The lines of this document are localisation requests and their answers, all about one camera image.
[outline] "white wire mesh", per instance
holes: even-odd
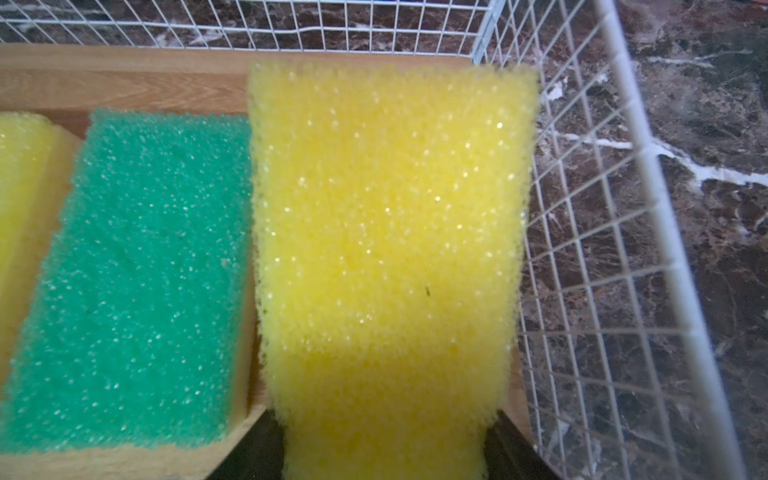
[[[0,41],[468,57],[486,0],[2,0]]]
[[[687,272],[683,254],[660,248],[659,225],[674,227],[674,217],[663,208],[668,197],[648,200],[648,176],[637,170],[648,161],[637,152],[648,145],[633,144],[627,121],[642,107],[622,94],[615,45],[603,35],[610,15],[591,4],[0,0],[0,41],[536,65],[543,93],[519,324],[535,447],[564,478],[710,478],[711,452],[737,461],[730,417],[722,406],[702,405],[722,399],[719,378],[691,374],[711,373],[706,331],[683,319],[690,312],[696,319],[696,299],[681,306],[670,294],[669,273]],[[640,117],[634,125],[647,130]],[[699,356],[687,343],[693,337]],[[712,410],[727,420],[717,424]],[[721,439],[707,438],[713,425]],[[742,478],[733,462],[725,476]]]

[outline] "white metal rod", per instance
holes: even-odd
[[[479,65],[483,54],[488,49],[493,28],[498,23],[498,18],[502,16],[505,2],[506,0],[490,0],[488,3],[488,10],[485,11],[480,28],[478,28],[478,36],[475,37],[475,42],[472,44],[472,53],[470,55],[472,55],[472,63],[475,65]]]
[[[634,76],[614,0],[594,0],[603,24],[605,44],[613,59],[613,72],[623,102],[629,135],[634,144],[637,171],[654,222],[654,230],[666,269],[667,288],[677,323],[687,333],[682,335],[685,354],[701,405],[707,447],[717,478],[746,480],[736,433],[733,430],[728,401],[720,379],[704,321],[694,279],[688,266],[683,240],[667,192],[667,182],[654,153],[653,136],[645,114],[640,88]]]

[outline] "sponge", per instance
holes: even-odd
[[[247,119],[91,119],[12,360],[3,446],[207,444],[245,415]]]
[[[0,399],[80,143],[41,115],[0,113]]]
[[[535,78],[253,70],[261,360],[289,480],[485,474],[510,376]]]

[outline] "wooden tray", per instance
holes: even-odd
[[[193,114],[245,114],[251,65],[283,58],[367,65],[466,66],[458,57],[361,54],[282,54],[70,45],[0,45],[0,111],[43,114],[79,137],[95,108]],[[258,364],[252,369],[257,372]],[[504,411],[531,440],[521,365],[514,355]],[[250,414],[227,439],[201,449],[123,447],[33,455],[0,455],[0,478],[57,480],[204,478],[267,407],[252,375]]]

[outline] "dark marble surface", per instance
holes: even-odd
[[[768,9],[619,5],[651,128],[678,156],[667,182],[750,477],[768,478],[768,175],[692,184],[684,166],[768,174]]]

